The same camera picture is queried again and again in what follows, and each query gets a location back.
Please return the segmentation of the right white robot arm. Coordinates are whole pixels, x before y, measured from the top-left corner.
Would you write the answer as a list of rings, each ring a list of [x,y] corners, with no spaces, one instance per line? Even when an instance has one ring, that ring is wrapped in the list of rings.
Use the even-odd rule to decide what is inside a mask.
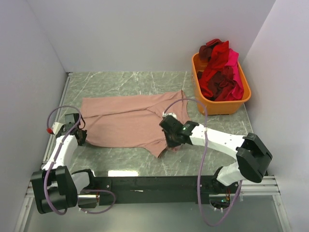
[[[233,135],[206,128],[204,125],[187,121],[182,124],[172,115],[166,115],[160,122],[169,148],[182,144],[205,146],[234,159],[234,163],[218,168],[205,188],[216,193],[224,192],[233,183],[248,180],[261,183],[272,154],[254,133]]]

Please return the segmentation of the pink t shirt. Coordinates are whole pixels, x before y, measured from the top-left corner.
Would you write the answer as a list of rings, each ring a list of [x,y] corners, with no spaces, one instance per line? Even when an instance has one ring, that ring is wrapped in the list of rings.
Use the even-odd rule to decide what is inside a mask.
[[[185,123],[186,95],[182,90],[157,95],[83,98],[81,113],[87,131],[86,141],[108,148],[144,148],[155,157],[167,148],[159,126],[168,108]]]

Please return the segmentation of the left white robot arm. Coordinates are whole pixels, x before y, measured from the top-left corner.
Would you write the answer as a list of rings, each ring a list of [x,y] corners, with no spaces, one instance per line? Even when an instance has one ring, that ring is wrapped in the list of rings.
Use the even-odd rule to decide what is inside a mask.
[[[64,214],[78,203],[78,194],[91,194],[97,183],[90,169],[69,172],[68,165],[75,149],[85,143],[87,131],[79,128],[82,117],[78,113],[65,115],[65,123],[55,122],[51,128],[56,146],[43,168],[34,172],[31,183],[37,210],[41,214],[54,209]]]

